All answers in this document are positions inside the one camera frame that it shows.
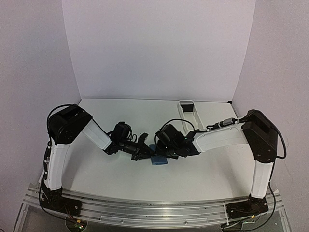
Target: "black bracket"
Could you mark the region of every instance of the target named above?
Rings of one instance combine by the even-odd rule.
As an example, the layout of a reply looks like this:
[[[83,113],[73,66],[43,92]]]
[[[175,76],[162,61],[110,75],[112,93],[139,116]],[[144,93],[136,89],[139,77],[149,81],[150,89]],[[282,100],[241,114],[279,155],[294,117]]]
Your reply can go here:
[[[136,148],[131,156],[131,160],[142,160],[150,158],[151,156],[155,155],[155,152],[150,149],[149,146],[145,144],[145,140],[147,139],[148,134],[143,133],[136,144]]]
[[[63,214],[78,216],[82,208],[82,202],[79,200],[62,197],[62,188],[51,191],[45,183],[42,184],[44,192],[41,198],[41,205],[44,209],[50,209]]]
[[[254,198],[249,195],[248,200],[226,205],[226,211],[230,219],[259,215],[268,211],[266,198]]]

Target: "white wall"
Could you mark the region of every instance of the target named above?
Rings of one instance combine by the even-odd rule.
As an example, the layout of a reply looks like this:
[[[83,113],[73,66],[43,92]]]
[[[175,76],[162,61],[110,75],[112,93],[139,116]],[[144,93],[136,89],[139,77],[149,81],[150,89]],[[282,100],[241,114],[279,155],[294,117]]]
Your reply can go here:
[[[231,100],[255,0],[63,0],[83,98]]]
[[[309,231],[308,33],[309,1],[257,0],[233,98],[241,115],[262,110],[288,140],[288,157],[276,162],[275,181],[295,232]]]
[[[61,0],[0,3],[0,228],[12,231],[42,171],[46,117],[78,102]]]

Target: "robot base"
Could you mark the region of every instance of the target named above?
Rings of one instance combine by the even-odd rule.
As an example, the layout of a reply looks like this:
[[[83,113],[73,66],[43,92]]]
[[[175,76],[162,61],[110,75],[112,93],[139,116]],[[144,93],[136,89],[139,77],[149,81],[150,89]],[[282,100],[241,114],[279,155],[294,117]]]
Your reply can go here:
[[[230,219],[259,215],[268,211],[266,198],[258,199],[249,195],[244,202],[231,203],[226,206],[226,211]]]
[[[43,194],[41,204],[44,209],[50,209],[63,214],[70,213],[72,216],[78,216],[82,208],[82,202],[75,199],[59,197],[48,200]]]

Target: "blue object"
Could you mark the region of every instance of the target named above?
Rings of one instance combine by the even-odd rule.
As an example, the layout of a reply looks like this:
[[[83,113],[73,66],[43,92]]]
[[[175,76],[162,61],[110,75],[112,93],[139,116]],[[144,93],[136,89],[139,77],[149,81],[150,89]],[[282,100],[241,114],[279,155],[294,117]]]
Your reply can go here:
[[[155,148],[156,148],[155,144],[150,144],[149,147],[150,147],[150,149],[155,151]],[[162,157],[162,156],[155,155],[155,156],[151,156],[150,159],[151,159],[152,165],[163,165],[163,164],[168,163],[168,159],[165,158],[165,157]]]

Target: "white backdrop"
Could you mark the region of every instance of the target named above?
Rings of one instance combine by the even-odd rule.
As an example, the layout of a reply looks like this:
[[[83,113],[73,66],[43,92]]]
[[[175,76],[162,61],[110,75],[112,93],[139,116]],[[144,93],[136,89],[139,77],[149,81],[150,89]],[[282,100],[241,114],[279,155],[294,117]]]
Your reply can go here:
[[[63,0],[82,98],[231,100],[255,0]]]

